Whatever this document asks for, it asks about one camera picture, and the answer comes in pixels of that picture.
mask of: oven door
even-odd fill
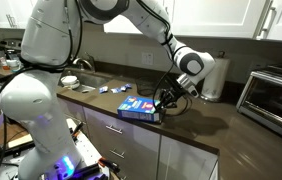
[[[237,108],[282,134],[282,78],[253,72]]]

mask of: box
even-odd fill
[[[128,96],[118,108],[119,118],[159,122],[160,113],[155,112],[152,99]]]

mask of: toaster oven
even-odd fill
[[[236,107],[282,135],[282,64],[252,71]]]

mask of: wall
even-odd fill
[[[0,29],[0,40],[22,38],[24,30]],[[282,62],[282,42],[220,38],[179,38],[198,51],[207,51],[213,56],[223,50],[231,59],[227,80],[245,83],[251,64]],[[84,25],[80,54],[87,51],[98,61],[141,68],[166,71],[171,63],[160,45],[143,35],[106,34],[102,26]],[[154,65],[141,64],[141,52],[154,54]]]

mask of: dark countertop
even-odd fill
[[[0,69],[0,75],[6,74]],[[111,77],[105,73],[96,74]],[[113,78],[106,84],[110,89],[128,81]],[[116,109],[128,95],[139,96],[136,85],[132,86],[133,89],[119,94],[99,94],[98,91],[84,94],[60,87],[57,94],[60,98],[117,117]],[[184,104],[182,100],[178,103],[180,107]],[[232,104],[193,99],[192,107],[186,114],[165,118],[160,125],[124,121],[219,154],[220,174],[224,180],[282,179],[282,138],[237,113]]]

